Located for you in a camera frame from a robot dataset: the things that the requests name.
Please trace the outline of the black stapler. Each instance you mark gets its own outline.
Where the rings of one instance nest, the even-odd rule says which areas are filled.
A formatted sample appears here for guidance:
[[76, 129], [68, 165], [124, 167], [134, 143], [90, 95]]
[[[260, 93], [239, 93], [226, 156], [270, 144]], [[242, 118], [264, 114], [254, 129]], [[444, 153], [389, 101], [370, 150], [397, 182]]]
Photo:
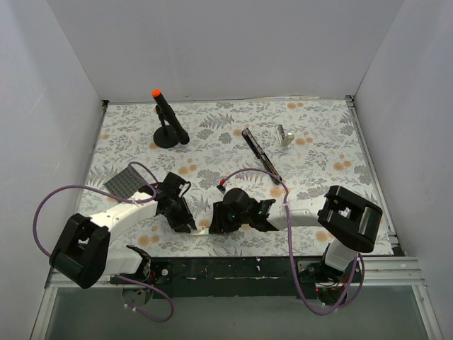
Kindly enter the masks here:
[[274, 184], [279, 185], [282, 177], [277, 172], [276, 168], [271, 163], [267, 154], [263, 151], [262, 147], [258, 144], [251, 131], [245, 127], [241, 132], [242, 137], [247, 142], [248, 146], [251, 148], [255, 156], [261, 161], [265, 170], [271, 173], [271, 178]]

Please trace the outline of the beige stapler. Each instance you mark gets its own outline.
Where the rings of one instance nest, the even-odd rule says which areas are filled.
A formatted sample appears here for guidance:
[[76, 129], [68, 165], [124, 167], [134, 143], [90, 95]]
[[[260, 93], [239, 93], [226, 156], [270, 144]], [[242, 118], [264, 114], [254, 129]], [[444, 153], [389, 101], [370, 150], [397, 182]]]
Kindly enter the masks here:
[[288, 147], [294, 141], [292, 133], [285, 132], [282, 125], [276, 127], [277, 138], [281, 147]]

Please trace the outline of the small staple box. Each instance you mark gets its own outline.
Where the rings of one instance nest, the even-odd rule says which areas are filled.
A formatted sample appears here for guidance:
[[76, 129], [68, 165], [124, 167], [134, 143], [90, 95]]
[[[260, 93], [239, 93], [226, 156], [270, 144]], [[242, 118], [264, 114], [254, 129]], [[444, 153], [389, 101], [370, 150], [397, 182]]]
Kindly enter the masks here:
[[191, 234], [193, 235], [208, 235], [209, 228], [208, 227], [201, 227], [200, 229], [192, 230]]

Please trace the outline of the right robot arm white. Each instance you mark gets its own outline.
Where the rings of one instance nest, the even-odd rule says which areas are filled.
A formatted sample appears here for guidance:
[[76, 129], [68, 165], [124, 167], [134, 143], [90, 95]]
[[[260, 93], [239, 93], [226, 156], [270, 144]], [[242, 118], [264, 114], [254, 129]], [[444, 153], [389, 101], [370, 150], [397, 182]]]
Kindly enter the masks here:
[[361, 253], [371, 253], [382, 219], [382, 209], [342, 186], [331, 186], [327, 194], [297, 201], [294, 206], [275, 199], [256, 200], [240, 188], [228, 190], [213, 204], [210, 234], [235, 232], [249, 225], [259, 232], [274, 232], [293, 227], [322, 226], [333, 235], [321, 263], [311, 271], [312, 278], [336, 281]]

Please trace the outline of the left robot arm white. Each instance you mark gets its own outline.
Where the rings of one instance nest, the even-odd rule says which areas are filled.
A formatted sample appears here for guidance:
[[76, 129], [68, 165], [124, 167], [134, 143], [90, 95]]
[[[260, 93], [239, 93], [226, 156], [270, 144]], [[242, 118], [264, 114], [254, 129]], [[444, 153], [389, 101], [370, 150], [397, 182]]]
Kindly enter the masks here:
[[190, 182], [168, 173], [162, 182], [144, 185], [112, 208], [68, 220], [50, 254], [50, 265], [83, 289], [103, 276], [122, 275], [135, 283], [151, 281], [151, 257], [145, 250], [113, 241], [142, 221], [162, 215], [176, 232], [192, 232], [195, 221], [182, 190]]

